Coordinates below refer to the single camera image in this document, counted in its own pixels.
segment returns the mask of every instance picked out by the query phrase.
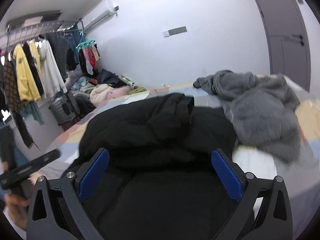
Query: clothes hanger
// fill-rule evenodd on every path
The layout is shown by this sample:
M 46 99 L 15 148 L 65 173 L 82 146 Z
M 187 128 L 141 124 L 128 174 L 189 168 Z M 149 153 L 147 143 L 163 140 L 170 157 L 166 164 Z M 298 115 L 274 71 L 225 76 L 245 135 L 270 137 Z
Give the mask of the clothes hanger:
M 60 37 L 67 40 L 68 42 L 72 38 L 72 33 L 66 33 L 64 30 L 60 33 Z
M 78 50 L 78 52 L 79 52 L 81 49 L 86 48 L 86 47 L 90 47 L 90 46 L 92 46 L 92 45 L 94 45 L 94 44 L 96 43 L 96 41 L 93 41 L 93 40 L 81 42 L 82 39 L 84 38 L 84 33 L 81 32 L 80 34 L 82 35 L 82 37 L 81 37 L 81 40 L 80 40 L 79 45 L 76 46 L 76 49 Z

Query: green cloth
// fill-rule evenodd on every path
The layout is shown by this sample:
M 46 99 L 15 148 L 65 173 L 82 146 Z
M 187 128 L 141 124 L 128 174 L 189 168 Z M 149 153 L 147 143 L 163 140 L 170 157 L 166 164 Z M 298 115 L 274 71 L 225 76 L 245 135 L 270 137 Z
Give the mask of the green cloth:
M 129 91 L 128 95 L 136 94 L 136 93 L 141 93 L 147 91 L 144 87 L 136 88 L 134 90 Z

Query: teal hanger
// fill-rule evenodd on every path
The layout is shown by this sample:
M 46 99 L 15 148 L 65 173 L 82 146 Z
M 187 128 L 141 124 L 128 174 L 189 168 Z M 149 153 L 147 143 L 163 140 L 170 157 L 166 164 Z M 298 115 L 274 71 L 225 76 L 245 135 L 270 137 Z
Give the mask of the teal hanger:
M 82 38 L 81 38 L 81 40 L 80 40 L 79 45 L 76 47 L 76 49 L 78 50 L 78 52 L 79 52 L 81 49 L 86 48 L 86 47 L 93 46 L 93 45 L 96 43 L 96 41 L 92 41 L 92 40 L 81 42 L 82 39 L 84 38 L 84 33 L 81 32 L 80 34 L 82 35 Z

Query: door handle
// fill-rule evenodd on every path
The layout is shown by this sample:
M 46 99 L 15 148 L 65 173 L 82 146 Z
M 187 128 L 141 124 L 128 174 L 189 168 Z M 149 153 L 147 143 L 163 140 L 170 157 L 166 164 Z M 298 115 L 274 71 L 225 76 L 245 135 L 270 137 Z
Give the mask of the door handle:
M 291 36 L 303 40 L 303 36 L 301 34 L 291 34 Z

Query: bed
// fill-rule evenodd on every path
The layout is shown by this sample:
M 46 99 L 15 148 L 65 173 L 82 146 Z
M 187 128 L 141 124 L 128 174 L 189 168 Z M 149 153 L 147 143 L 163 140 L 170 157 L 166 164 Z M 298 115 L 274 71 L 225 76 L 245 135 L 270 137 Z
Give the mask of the bed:
M 320 205 L 320 100 L 315 99 L 289 78 L 286 79 L 301 103 L 296 109 L 300 125 L 301 154 L 299 159 L 287 164 L 253 147 L 239 146 L 233 153 L 233 161 L 238 163 L 244 172 L 253 172 L 258 178 L 273 179 L 276 175 L 284 178 L 292 208 L 293 239 L 296 239 L 306 228 Z M 61 157 L 42 168 L 38 175 L 45 175 L 48 179 L 56 179 L 62 175 L 78 157 L 78 144 L 89 120 L 97 114 L 118 105 L 175 92 L 193 96 L 195 106 L 211 108 L 221 106 L 217 96 L 196 89 L 192 84 L 155 89 L 112 99 L 62 133 L 49 146 L 47 151 L 58 148 L 61 151 Z M 260 204 L 261 199 L 258 199 L 254 207 L 255 214 Z

